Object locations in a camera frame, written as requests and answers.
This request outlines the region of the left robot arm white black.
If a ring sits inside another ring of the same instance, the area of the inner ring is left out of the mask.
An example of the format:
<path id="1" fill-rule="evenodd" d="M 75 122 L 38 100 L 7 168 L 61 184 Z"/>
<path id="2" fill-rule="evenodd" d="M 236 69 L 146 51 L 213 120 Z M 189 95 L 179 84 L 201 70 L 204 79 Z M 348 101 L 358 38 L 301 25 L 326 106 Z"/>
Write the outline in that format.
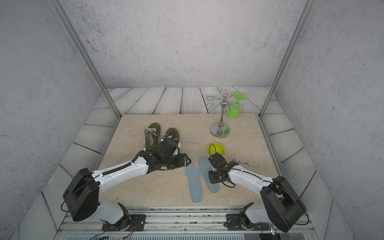
<path id="1" fill-rule="evenodd" d="M 104 232 L 132 231 L 134 221 L 125 206 L 104 203 L 100 195 L 138 176 L 187 167 L 192 161 L 187 154 L 180 152 L 180 147 L 179 141 L 166 139 L 149 150 L 139 151 L 132 160 L 123 164 L 93 172 L 87 168 L 79 170 L 63 194 L 63 203 L 72 220 L 98 219 L 104 223 Z"/>

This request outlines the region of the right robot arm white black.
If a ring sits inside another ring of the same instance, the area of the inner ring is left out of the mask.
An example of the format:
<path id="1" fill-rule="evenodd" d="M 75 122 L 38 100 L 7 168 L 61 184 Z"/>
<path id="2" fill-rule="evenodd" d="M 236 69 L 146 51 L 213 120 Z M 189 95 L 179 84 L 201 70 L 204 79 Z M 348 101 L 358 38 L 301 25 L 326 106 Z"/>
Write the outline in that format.
<path id="1" fill-rule="evenodd" d="M 261 197 L 264 206 L 256 207 L 251 202 L 243 207 L 238 220 L 227 223 L 228 228 L 241 226 L 253 230 L 259 223 L 271 223 L 278 230 L 287 233 L 307 209 L 288 180 L 283 176 L 265 177 L 240 166 L 239 163 L 227 162 L 219 153 L 208 158 L 212 170 L 208 172 L 212 184 L 222 183 L 228 188 L 242 186 Z"/>

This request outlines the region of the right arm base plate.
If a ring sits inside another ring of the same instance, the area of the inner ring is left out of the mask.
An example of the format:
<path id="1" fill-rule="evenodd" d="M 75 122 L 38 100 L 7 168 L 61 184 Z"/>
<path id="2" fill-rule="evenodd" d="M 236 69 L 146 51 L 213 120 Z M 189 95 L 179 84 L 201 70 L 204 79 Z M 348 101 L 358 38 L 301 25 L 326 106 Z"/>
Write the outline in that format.
<path id="1" fill-rule="evenodd" d="M 223 226 L 229 231 L 266 231 L 268 223 L 252 223 L 245 214 L 227 214 Z"/>

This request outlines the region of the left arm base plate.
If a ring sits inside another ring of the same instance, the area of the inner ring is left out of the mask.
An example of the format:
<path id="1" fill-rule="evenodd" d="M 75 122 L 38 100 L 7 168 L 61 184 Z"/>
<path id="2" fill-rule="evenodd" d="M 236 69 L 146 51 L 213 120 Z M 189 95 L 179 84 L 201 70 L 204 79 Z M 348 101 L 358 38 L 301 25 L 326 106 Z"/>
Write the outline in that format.
<path id="1" fill-rule="evenodd" d="M 116 224 L 104 222 L 103 232 L 142 232 L 145 227 L 146 215 L 124 215 Z"/>

